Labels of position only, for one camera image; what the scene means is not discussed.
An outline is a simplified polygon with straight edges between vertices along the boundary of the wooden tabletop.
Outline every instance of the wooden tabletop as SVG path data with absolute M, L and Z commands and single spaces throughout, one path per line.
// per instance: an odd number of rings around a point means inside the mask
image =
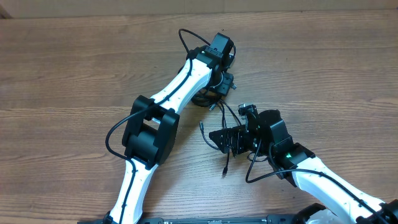
M 182 27 L 236 44 L 238 89 L 226 98 L 234 110 L 280 110 L 294 141 L 331 170 L 398 198 L 398 11 L 0 20 L 0 223 L 76 223 L 112 209 L 125 163 L 105 135 L 139 95 L 176 75 Z M 202 44 L 185 38 L 191 49 Z M 206 134 L 221 128 L 220 111 L 187 105 L 148 189 L 148 216 L 295 213 L 317 202 L 275 176 L 246 184 L 245 154 L 222 178 L 226 156 L 204 143 L 201 120 Z M 123 129 L 111 139 L 120 153 Z M 270 171 L 258 163 L 252 176 Z

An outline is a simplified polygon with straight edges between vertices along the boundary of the wood surface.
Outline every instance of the wood surface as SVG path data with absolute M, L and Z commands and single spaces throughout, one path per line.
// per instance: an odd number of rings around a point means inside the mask
M 396 9 L 398 0 L 0 0 L 13 18 Z
M 233 39 L 234 110 L 280 110 L 294 141 L 331 170 L 398 198 L 398 11 L 12 19 L 0 21 L 0 223 L 76 223 L 112 209 L 125 164 L 105 135 L 183 65 L 181 27 Z M 191 49 L 202 44 L 184 36 Z M 226 156 L 203 142 L 201 120 L 206 134 L 221 128 L 218 110 L 187 105 L 147 216 L 295 213 L 317 202 L 277 177 L 246 184 L 246 155 L 222 178 Z M 120 153 L 123 129 L 111 138 Z M 269 171 L 258 163 L 252 176 Z

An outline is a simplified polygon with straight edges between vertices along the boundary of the wooden table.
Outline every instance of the wooden table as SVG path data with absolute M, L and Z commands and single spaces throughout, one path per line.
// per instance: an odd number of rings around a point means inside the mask
M 138 95 L 173 79 L 186 55 L 181 27 L 235 42 L 232 108 L 280 110 L 294 140 L 338 175 L 398 198 L 398 11 L 0 20 L 0 223 L 76 223 L 112 209 L 125 163 L 105 135 Z M 203 142 L 201 120 L 206 133 L 221 128 L 218 110 L 188 104 L 148 216 L 295 213 L 317 202 L 277 177 L 246 184 L 246 155 L 222 178 L 226 157 Z M 111 139 L 120 153 L 123 129 Z M 252 175 L 270 170 L 258 163 Z

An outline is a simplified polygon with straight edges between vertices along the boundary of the wood grain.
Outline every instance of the wood grain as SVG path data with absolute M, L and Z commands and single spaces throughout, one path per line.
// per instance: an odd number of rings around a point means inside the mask
M 124 161 L 104 137 L 138 95 L 173 79 L 185 58 L 181 27 L 234 40 L 232 108 L 280 110 L 294 140 L 338 175 L 387 202 L 398 198 L 397 11 L 1 20 L 0 223 L 76 223 L 112 209 Z M 245 156 L 222 178 L 226 158 L 204 144 L 200 120 L 206 132 L 220 129 L 221 113 L 184 109 L 146 215 L 295 213 L 317 201 L 277 177 L 246 184 Z M 122 133 L 111 139 L 119 152 Z M 252 174 L 269 171 L 256 164 Z

